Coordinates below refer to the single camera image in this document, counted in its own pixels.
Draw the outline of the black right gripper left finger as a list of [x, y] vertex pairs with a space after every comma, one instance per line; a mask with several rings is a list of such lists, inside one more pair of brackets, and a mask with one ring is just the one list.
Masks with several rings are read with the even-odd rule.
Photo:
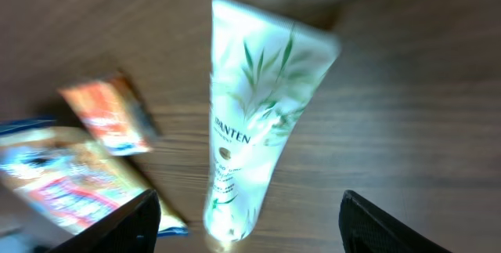
[[157, 192], [146, 190], [49, 253], [153, 253], [159, 225]]

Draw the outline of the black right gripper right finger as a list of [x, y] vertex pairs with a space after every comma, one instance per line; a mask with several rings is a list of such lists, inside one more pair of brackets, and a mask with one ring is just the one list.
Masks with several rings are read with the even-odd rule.
[[353, 190], [344, 192], [338, 225], [346, 253], [451, 253]]

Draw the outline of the yellow snack bag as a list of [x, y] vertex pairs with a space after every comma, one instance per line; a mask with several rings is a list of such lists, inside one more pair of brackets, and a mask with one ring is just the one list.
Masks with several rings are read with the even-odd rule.
[[50, 117], [2, 123], [1, 181], [73, 235], [152, 189], [86, 131], [56, 126]]

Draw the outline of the orange tissue pack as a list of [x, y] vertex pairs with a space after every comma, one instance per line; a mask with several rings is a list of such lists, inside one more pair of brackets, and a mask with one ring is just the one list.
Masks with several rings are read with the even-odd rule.
[[153, 150], [157, 129], [127, 75], [82, 81], [58, 93], [108, 153], [130, 156]]

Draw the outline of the white Pantene tube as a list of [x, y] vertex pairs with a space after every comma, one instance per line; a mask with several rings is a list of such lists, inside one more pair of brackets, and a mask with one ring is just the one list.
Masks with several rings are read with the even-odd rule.
[[340, 54], [327, 31], [234, 0], [212, 0], [209, 185], [204, 227], [251, 234], [295, 125]]

